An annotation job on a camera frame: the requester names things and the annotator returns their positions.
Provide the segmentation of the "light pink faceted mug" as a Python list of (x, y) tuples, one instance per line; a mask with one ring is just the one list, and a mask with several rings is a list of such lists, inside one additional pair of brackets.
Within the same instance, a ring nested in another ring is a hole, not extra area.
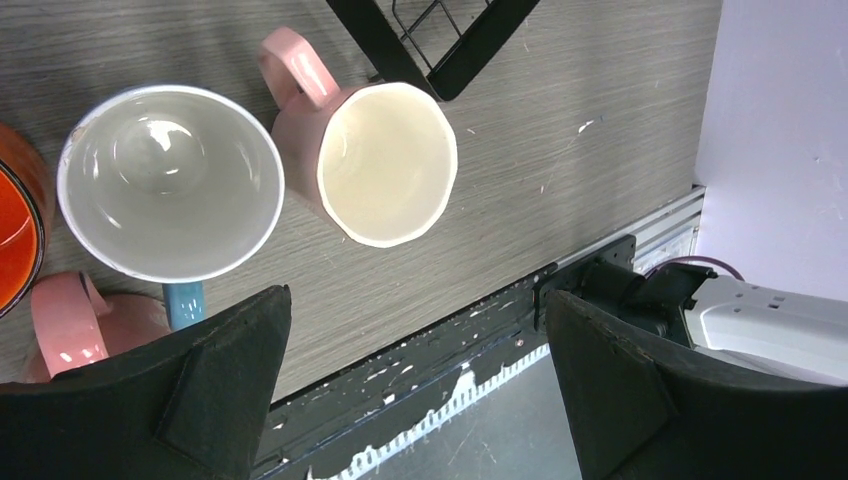
[(458, 172), (456, 136), (438, 103), (404, 82), (342, 88), (312, 45), (287, 27), (260, 44), (279, 112), (271, 136), (288, 191), (361, 245), (424, 235)]

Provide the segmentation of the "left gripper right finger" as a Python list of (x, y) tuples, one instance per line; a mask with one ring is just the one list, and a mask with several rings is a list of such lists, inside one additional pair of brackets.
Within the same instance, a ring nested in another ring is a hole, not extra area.
[(586, 479), (843, 479), (847, 391), (726, 363), (566, 291), (547, 335)]

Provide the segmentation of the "pink patterned mug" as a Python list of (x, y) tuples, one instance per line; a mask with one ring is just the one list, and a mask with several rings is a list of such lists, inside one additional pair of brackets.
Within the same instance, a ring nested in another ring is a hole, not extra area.
[(161, 301), (138, 294), (103, 296), (80, 271), (39, 280), (30, 306), (35, 340), (22, 368), (23, 383), (48, 382), (171, 332)]

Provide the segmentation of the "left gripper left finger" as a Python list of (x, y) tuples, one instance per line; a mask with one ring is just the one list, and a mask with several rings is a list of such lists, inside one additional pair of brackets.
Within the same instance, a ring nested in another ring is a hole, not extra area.
[(288, 343), (274, 285), (46, 383), (1, 387), (5, 479), (246, 479)]

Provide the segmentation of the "blue mug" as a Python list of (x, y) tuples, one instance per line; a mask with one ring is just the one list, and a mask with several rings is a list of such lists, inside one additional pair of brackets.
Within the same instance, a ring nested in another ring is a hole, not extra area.
[(80, 244), (162, 287), (173, 330), (207, 317), (203, 284), (269, 239), (284, 202), (281, 156), (244, 107), (199, 87), (116, 94), (83, 116), (57, 166), (57, 198)]

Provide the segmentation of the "large orange mug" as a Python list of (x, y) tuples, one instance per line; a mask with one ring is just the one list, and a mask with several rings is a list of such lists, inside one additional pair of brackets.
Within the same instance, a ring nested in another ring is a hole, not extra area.
[(56, 210), (54, 180), (39, 152), (1, 126), (1, 314), (25, 296), (41, 269)]

